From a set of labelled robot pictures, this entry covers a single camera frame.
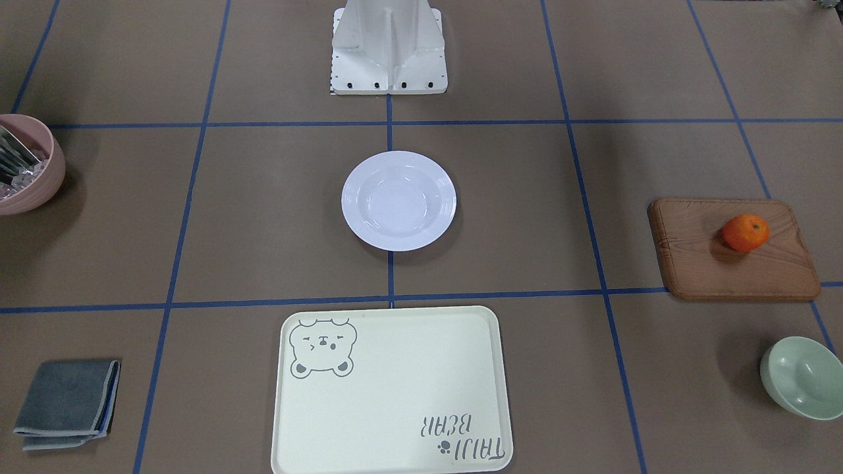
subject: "grid line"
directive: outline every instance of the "grid line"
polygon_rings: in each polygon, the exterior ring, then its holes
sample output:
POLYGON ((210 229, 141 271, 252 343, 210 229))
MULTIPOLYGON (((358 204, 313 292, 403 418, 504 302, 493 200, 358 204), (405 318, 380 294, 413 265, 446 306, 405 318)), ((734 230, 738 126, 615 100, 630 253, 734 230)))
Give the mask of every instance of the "grid line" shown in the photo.
POLYGON ((502 120, 429 120, 429 121, 209 121, 152 123, 56 123, 53 130, 88 130, 111 128, 224 128, 224 127, 436 127, 457 125, 614 125, 659 123, 843 123, 841 118, 606 118, 606 119, 502 119, 502 120))
MULTIPOLYGON (((369 296, 335 296, 317 298, 269 298, 269 299, 234 299, 219 301, 182 301, 171 302, 172 309, 225 308, 242 306, 276 306, 289 304, 335 304, 366 303, 379 301, 423 301, 430 299, 498 299, 498 298, 546 298, 559 296, 583 296, 602 294, 599 288, 558 289, 539 291, 489 291, 474 293, 427 293, 427 294, 376 294, 369 296)), ((648 294, 667 293, 665 287, 653 288, 607 288, 608 294, 648 294)), ((31 313, 69 313, 77 311, 121 311, 121 310, 162 310, 166 303, 149 304, 87 304, 75 306, 26 306, 0 308, 0 315, 19 315, 31 313)))
POLYGON ((179 240, 175 247, 175 256, 173 258, 173 271, 170 275, 169 289, 167 291, 167 301, 164 303, 164 315, 161 317, 161 328, 158 332, 158 346, 155 349, 155 360, 153 362, 152 374, 149 380, 149 390, 147 393, 147 402, 143 410, 143 420, 141 423, 141 431, 137 440, 137 451, 135 453, 135 463, 133 467, 133 474, 140 474, 141 464, 143 462, 143 450, 146 446, 147 433, 149 430, 149 420, 152 416, 153 404, 155 402, 155 391, 158 386, 158 373, 161 368, 161 358, 164 355, 164 343, 167 338, 167 328, 169 325, 169 315, 173 307, 173 297, 175 295, 175 284, 179 277, 179 265, 181 262, 181 251, 185 244, 185 235, 187 233, 187 223, 191 215, 191 204, 193 200, 193 187, 196 184, 196 173, 199 170, 199 163, 202 156, 202 146, 205 142, 205 132, 207 131, 208 117, 211 114, 211 103, 213 102, 213 90, 217 82, 217 70, 219 69, 220 58, 223 55, 223 44, 225 43, 225 30, 228 26, 228 14, 231 11, 231 0, 226 0, 225 10, 223 11, 223 21, 220 26, 219 39, 217 40, 217 53, 214 57, 213 69, 211 71, 211 80, 208 84, 207 98, 205 100, 205 112, 202 116, 202 127, 199 131, 199 138, 196 144, 196 155, 193 159, 193 169, 191 170, 190 183, 187 186, 187 196, 185 198, 185 210, 182 213, 181 228, 179 231, 179 240))
MULTIPOLYGON (((386 94, 386 151, 392 151, 392 94, 386 94)), ((395 253, 386 252, 386 281, 389 293, 389 307, 395 307, 395 253)))
POLYGON ((24 81, 20 84, 20 89, 18 90, 18 97, 16 97, 14 100, 14 105, 12 106, 13 114, 18 113, 20 103, 24 100, 26 88, 30 85, 32 73, 35 71, 35 64, 38 62, 38 58, 41 57, 41 51, 44 49, 44 43, 46 43, 47 41, 47 36, 50 34, 50 30, 52 30, 53 20, 56 19, 56 12, 58 11, 58 5, 61 1, 62 0, 56 0, 53 3, 52 10, 50 10, 50 16, 47 18, 47 24, 44 27, 44 33, 41 34, 41 39, 40 41, 38 41, 38 47, 35 48, 35 54, 32 56, 32 62, 30 62, 30 67, 26 70, 24 81))
POLYGON ((618 372, 620 376, 620 384, 624 391, 624 398, 626 399, 626 411, 629 415, 630 429, 632 431, 632 438, 635 442, 636 454, 638 456, 638 465, 641 474, 647 474, 647 461, 644 457, 644 448, 641 442, 641 436, 638 433, 638 421, 635 415, 635 405, 632 401, 632 394, 630 391, 629 381, 626 378, 626 365, 624 364, 624 355, 620 348, 620 339, 618 338, 618 331, 615 325, 615 315, 612 310, 612 302, 609 297, 606 286, 606 278, 603 271, 603 263, 600 260, 600 249, 597 243, 597 235, 594 231, 594 222, 592 220, 591 211, 588 207, 588 194, 586 192, 585 180, 583 179, 583 170, 579 162, 579 154, 577 152, 577 142, 574 138, 573 125, 571 124, 571 116, 568 113, 568 104, 565 98, 565 86, 562 83, 562 75, 559 68, 559 61, 556 57, 556 45, 553 42, 553 33, 550 30, 550 20, 547 15, 547 5, 545 0, 541 1, 541 13, 545 20, 545 33, 547 34, 547 43, 550 48, 550 58, 553 60, 553 69, 556 74, 556 85, 559 88, 559 98, 562 106, 562 113, 565 117, 566 129, 568 132, 568 141, 571 145, 571 155, 573 159, 574 168, 577 172, 577 183, 579 184, 580 194, 583 199, 583 211, 585 212, 586 223, 588 224, 588 235, 591 238, 592 252, 594 255, 594 264, 597 267, 597 274, 600 280, 600 292, 603 295, 603 304, 606 309, 606 318, 609 323, 609 330, 612 334, 612 344, 615 349, 615 360, 618 364, 618 372))
POLYGON ((691 4, 691 0, 685 0, 685 3, 687 3, 688 9, 690 10, 690 14, 694 18, 696 28, 700 32, 702 44, 706 47, 706 53, 708 53, 708 58, 711 60, 711 65, 714 67, 714 73, 717 75, 717 80, 720 81, 720 87, 723 89, 723 95, 726 96, 726 101, 729 104, 729 109, 732 111, 735 123, 738 125, 738 131, 740 132, 741 138, 744 140, 744 146, 746 147, 746 151, 749 154, 749 159, 752 161, 752 165, 755 168, 755 174, 758 176, 758 181, 761 183, 761 188, 764 190, 764 195, 767 197, 767 199, 770 199, 770 190, 767 188, 767 183, 764 180, 764 175, 761 173, 761 168, 758 166, 758 160, 755 159, 755 152, 752 149, 752 145, 749 144, 749 138, 747 137, 746 131, 744 130, 744 124, 741 122, 740 115, 738 115, 738 109, 735 108, 735 104, 732 101, 732 95, 729 93, 728 87, 726 87, 726 81, 725 79, 723 79, 723 75, 720 73, 720 67, 717 65, 717 60, 714 59, 714 52, 711 51, 711 45, 709 45, 708 38, 706 38, 706 32, 702 29, 702 24, 700 23, 700 19, 696 16, 696 10, 694 10, 694 5, 691 4))
MULTIPOLYGON (((732 95, 729 93, 729 89, 728 87, 726 87, 726 81, 723 79, 723 75, 720 73, 720 67, 717 65, 717 60, 714 58, 714 52, 711 50, 711 45, 708 43, 708 38, 706 38, 706 32, 702 28, 702 23, 700 22, 699 17, 697 17, 696 10, 694 9, 694 5, 691 0, 685 0, 685 3, 688 5, 688 9, 690 10, 690 14, 694 19, 696 28, 700 32, 700 38, 702 39, 703 45, 706 47, 708 58, 711 60, 711 65, 714 67, 714 72, 717 74, 717 79, 720 81, 720 86, 723 89, 723 94, 725 94, 726 96, 726 101, 729 103, 729 108, 732 110, 732 115, 735 118, 735 123, 738 125, 738 130, 740 131, 741 138, 744 140, 746 151, 747 153, 749 153, 749 159, 752 161, 752 165, 755 168, 755 174, 758 176, 758 181, 761 184, 761 188, 764 190, 764 195, 767 199, 771 199, 772 195, 770 194, 770 189, 767 187, 767 182, 764 179, 764 173, 761 172, 761 167, 758 164, 758 160, 755 158, 755 152, 753 151, 752 145, 749 143, 749 138, 747 137, 746 131, 744 130, 744 120, 740 118, 738 110, 735 108, 734 102, 732 102, 732 95)), ((823 333, 825 345, 828 346, 828 348, 831 349, 832 352, 834 352, 834 345, 831 343, 829 334, 825 330, 823 317, 819 313, 817 305, 813 301, 811 301, 810 304, 811 310, 813 311, 813 315, 817 320, 817 325, 819 326, 820 331, 823 333)))

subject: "bear face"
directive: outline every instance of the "bear face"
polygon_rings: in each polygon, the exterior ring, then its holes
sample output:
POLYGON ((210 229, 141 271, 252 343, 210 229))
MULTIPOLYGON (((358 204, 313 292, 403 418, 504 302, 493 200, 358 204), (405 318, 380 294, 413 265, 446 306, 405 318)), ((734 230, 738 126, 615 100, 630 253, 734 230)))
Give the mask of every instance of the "bear face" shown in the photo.
POLYGON ((302 321, 290 331, 293 347, 293 377, 303 379, 311 372, 331 370, 338 377, 352 372, 352 346, 357 340, 357 329, 346 320, 317 320, 307 325, 302 321))

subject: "folded towel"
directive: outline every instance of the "folded towel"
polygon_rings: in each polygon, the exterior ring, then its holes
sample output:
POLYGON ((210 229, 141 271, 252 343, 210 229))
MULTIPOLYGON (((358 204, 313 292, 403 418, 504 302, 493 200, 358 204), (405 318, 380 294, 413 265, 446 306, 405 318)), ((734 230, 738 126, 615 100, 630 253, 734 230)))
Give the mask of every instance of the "folded towel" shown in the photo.
POLYGON ((116 360, 43 363, 15 424, 24 450, 72 448, 104 437, 119 378, 116 360))

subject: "wooden cutting board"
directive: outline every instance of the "wooden cutting board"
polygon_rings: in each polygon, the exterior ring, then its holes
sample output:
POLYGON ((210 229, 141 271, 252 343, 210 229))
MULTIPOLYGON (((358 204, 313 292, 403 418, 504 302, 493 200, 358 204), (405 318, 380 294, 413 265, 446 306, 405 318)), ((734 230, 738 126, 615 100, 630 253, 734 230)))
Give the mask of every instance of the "wooden cutting board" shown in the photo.
POLYGON ((662 278, 682 299, 810 301, 819 295, 817 272, 784 202, 664 198, 653 201, 648 214, 662 278), (742 213, 770 226, 770 239, 751 252, 733 250, 721 234, 742 213))

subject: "green bowl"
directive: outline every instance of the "green bowl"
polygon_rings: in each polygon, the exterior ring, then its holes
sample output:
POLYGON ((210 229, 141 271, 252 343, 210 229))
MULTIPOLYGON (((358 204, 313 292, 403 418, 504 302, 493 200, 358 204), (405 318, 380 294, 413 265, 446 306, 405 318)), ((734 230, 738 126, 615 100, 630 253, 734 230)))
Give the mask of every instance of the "green bowl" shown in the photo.
POLYGON ((761 381, 779 405, 815 420, 843 414, 843 364, 824 345, 785 337, 761 359, 761 381))

